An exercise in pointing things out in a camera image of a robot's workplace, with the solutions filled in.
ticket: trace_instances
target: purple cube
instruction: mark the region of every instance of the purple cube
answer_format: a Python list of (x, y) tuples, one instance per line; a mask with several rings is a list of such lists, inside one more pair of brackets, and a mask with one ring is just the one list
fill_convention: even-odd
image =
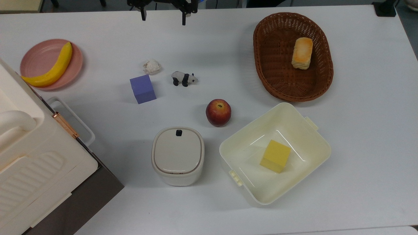
[(151, 84), (150, 76), (144, 75), (130, 79), (133, 94), (138, 104), (155, 100), (153, 85)]

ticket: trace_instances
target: yellow sponge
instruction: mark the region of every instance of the yellow sponge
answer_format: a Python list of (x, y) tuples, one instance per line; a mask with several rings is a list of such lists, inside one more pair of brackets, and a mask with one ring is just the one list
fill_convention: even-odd
[(270, 140), (270, 143), (265, 149), (264, 156), (261, 159), (260, 165), (280, 173), (286, 166), (290, 151), (291, 148), (274, 140)]

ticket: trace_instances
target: pink plate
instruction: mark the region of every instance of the pink plate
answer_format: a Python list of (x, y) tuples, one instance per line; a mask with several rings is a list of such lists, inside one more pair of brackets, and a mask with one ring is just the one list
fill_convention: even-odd
[[(50, 39), (33, 46), (23, 56), (20, 62), (20, 74), (24, 77), (35, 77), (43, 75), (54, 66), (62, 47), (66, 44), (64, 39)], [(53, 84), (38, 89), (50, 91), (61, 88), (72, 82), (78, 75), (83, 66), (83, 54), (81, 50), (71, 42), (73, 54), (64, 74)]]

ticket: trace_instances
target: banana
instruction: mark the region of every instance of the banana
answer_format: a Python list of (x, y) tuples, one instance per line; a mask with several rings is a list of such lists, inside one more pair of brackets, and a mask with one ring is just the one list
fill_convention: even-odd
[(31, 84), (34, 87), (46, 87), (56, 82), (67, 69), (70, 63), (71, 56), (73, 54), (73, 47), (70, 42), (67, 42), (61, 49), (58, 59), (54, 66), (43, 75), (36, 77), (24, 77), (25, 82)]

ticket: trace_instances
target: red apple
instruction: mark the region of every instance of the red apple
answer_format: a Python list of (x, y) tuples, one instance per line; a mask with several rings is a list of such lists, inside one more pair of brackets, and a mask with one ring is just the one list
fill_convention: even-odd
[(231, 106), (222, 99), (212, 100), (206, 107), (206, 117), (212, 125), (222, 127), (231, 118)]

